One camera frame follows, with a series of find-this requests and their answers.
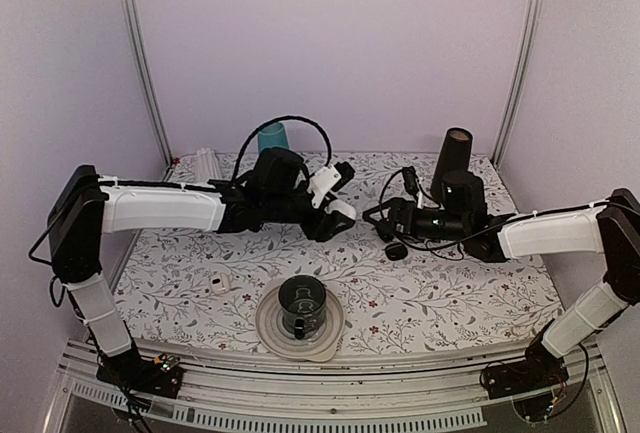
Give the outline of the white earbuds charging case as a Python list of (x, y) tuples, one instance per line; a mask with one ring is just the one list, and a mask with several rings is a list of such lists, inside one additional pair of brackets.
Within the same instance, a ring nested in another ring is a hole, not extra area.
[(325, 212), (327, 214), (339, 213), (350, 220), (356, 220), (357, 215), (356, 210), (353, 206), (340, 199), (334, 199), (330, 201), (325, 208)]

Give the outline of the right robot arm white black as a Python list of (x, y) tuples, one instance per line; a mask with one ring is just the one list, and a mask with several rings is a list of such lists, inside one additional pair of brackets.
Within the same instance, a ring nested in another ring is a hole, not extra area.
[(482, 179), (454, 170), (440, 181), (439, 207), (421, 207), (413, 169), (404, 168), (409, 199), (381, 198), (363, 214), (386, 241), (396, 239), (418, 251), (462, 246), (486, 263), (528, 255), (591, 252), (605, 258), (603, 278), (536, 335), (517, 368), (517, 380), (537, 389), (556, 364), (591, 334), (639, 302), (639, 202), (616, 189), (597, 202), (529, 214), (489, 214)]

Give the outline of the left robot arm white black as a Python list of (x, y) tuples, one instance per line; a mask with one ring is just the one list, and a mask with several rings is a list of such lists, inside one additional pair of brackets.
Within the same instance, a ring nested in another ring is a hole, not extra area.
[(103, 235), (169, 228), (231, 234), (295, 224), (307, 239), (326, 242), (355, 223), (355, 208), (337, 197), (354, 174), (347, 162), (328, 163), (311, 173), (300, 155), (282, 148), (262, 151), (245, 174), (199, 184), (122, 180), (81, 165), (35, 243), (48, 243), (45, 263), (110, 358), (111, 372), (126, 386), (138, 387), (148, 379), (149, 368), (133, 353), (135, 342), (102, 275)]

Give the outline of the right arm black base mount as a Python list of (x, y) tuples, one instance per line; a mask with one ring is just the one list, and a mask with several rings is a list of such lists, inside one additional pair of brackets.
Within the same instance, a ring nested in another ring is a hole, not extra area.
[(569, 379), (562, 358), (546, 350), (528, 348), (523, 359), (492, 362), (479, 375), (480, 385), (490, 399), (536, 391), (565, 383)]

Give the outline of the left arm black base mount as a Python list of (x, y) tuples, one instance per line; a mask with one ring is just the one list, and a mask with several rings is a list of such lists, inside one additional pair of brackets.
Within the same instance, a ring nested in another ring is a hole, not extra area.
[(185, 370), (176, 355), (162, 353), (144, 359), (136, 348), (109, 357), (100, 353), (96, 378), (127, 391), (176, 399)]

